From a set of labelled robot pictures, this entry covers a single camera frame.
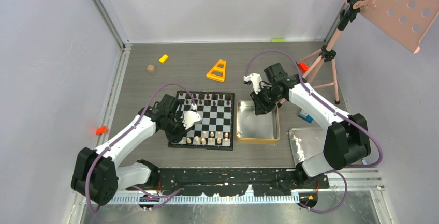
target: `gray tabletop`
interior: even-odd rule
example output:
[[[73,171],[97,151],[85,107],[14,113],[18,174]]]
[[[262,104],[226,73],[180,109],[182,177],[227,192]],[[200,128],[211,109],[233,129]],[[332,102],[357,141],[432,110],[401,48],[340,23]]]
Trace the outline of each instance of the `gray tabletop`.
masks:
[[[321,45],[321,42],[135,44],[129,56],[110,137],[132,121],[154,91],[166,83],[178,82],[190,91],[234,92],[236,104],[240,100],[250,100],[252,88],[243,84],[243,76],[249,60],[255,54],[266,49],[280,49],[299,60]],[[169,55],[169,59],[161,64],[158,60],[163,54]],[[219,59],[227,61],[224,83],[206,78],[206,73]],[[291,61],[278,53],[261,55],[252,63],[250,73],[259,73],[265,78],[263,69],[277,62],[283,65],[288,74],[297,74]],[[156,66],[154,74],[147,72],[150,64]],[[331,64],[325,63],[313,85],[329,83],[331,79]],[[173,96],[177,90],[179,88],[169,86],[154,101],[161,100],[165,93]],[[317,91],[329,101],[334,101],[333,87]],[[343,97],[339,107],[345,109]],[[235,137],[233,151],[168,148],[164,132],[159,131],[135,148],[121,165],[145,159],[159,167],[293,167],[288,130],[318,127],[315,122],[309,124],[298,118],[299,112],[300,109],[291,103],[285,103],[279,109],[281,138],[275,146],[239,143]]]

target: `white wall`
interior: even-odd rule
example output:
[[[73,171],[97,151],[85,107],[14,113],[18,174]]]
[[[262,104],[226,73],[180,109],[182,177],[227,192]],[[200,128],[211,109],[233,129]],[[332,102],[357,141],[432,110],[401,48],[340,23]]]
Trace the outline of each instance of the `white wall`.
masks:
[[[132,43],[323,40],[341,0],[104,0]]]
[[[119,48],[91,0],[0,1],[0,223],[63,223]]]
[[[335,47],[348,109],[366,117],[383,147],[379,171],[400,223],[439,218],[438,44],[438,20],[413,55],[358,16]]]

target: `silver metal tray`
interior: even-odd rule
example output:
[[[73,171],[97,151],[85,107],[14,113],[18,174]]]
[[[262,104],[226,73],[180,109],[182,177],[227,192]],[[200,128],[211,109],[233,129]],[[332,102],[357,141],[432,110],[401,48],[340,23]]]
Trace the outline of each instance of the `silver metal tray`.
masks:
[[[268,114],[256,116],[252,101],[239,101],[236,110],[236,130],[239,142],[276,144],[281,137],[277,107]]]

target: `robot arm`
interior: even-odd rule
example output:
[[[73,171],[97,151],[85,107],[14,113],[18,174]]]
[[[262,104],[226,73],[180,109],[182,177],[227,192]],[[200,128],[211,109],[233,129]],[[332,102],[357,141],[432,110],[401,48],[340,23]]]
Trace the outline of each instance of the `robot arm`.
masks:
[[[279,63],[266,68],[264,72],[270,83],[268,86],[260,86],[262,79],[258,74],[244,77],[244,83],[253,85],[254,91],[250,96],[255,104],[256,115],[269,113],[279,100],[286,99],[304,109],[323,129],[327,130],[323,152],[296,165],[295,178],[298,184],[324,172],[340,170],[370,154],[369,138],[328,110],[306,91],[304,85],[337,113],[347,116],[367,130],[366,120],[361,114],[350,115],[333,106],[313,91],[308,83],[302,85],[298,75],[288,76]]]
[[[135,123],[140,118],[143,109],[139,111],[128,126],[111,140],[94,150],[87,147],[82,149],[76,160],[71,181],[72,189],[85,195],[86,175],[93,161],[105,149],[107,151],[102,155],[91,177],[91,200],[99,205],[105,205],[117,191],[132,185],[155,186],[159,180],[157,166],[145,160],[138,160],[131,166],[121,168],[119,168],[119,165],[134,148],[159,130],[163,130],[171,142],[181,141],[194,123],[201,120],[201,116],[196,112],[197,106],[192,104],[191,110],[180,117],[177,115],[179,105],[178,100],[174,97],[164,95],[161,102],[156,102],[153,107],[148,107],[137,125]]]

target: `chessboard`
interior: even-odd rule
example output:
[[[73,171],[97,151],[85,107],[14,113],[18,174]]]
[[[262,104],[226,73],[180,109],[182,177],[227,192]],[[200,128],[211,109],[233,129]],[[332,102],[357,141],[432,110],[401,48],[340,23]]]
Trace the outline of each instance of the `chessboard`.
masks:
[[[180,142],[168,142],[168,147],[204,148],[213,150],[233,150],[233,125],[235,94],[222,92],[192,91],[197,102],[197,112],[202,121],[195,123]],[[184,114],[191,108],[191,97],[178,91],[180,101],[177,114]]]

